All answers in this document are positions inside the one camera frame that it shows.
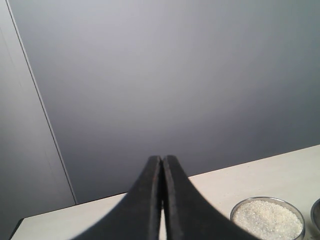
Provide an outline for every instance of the white wall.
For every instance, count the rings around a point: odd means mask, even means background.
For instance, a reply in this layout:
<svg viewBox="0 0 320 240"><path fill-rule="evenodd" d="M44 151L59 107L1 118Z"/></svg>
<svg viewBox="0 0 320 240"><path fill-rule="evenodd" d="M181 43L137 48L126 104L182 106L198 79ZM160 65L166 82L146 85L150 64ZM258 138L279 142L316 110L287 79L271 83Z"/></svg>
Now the white wall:
<svg viewBox="0 0 320 240"><path fill-rule="evenodd" d="M10 0L79 202L320 144L319 0Z"/></svg>
<svg viewBox="0 0 320 240"><path fill-rule="evenodd" d="M0 239L75 204L5 0L0 0Z"/></svg>

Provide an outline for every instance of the salt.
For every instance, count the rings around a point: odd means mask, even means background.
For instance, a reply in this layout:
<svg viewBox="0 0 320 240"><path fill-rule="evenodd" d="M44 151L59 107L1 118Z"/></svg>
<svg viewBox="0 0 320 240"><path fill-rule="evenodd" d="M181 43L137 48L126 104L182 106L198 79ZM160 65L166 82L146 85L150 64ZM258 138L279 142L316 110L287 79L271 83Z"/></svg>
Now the salt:
<svg viewBox="0 0 320 240"><path fill-rule="evenodd" d="M234 213L233 221L261 240L294 240L303 230L292 211L261 200L241 205Z"/></svg>

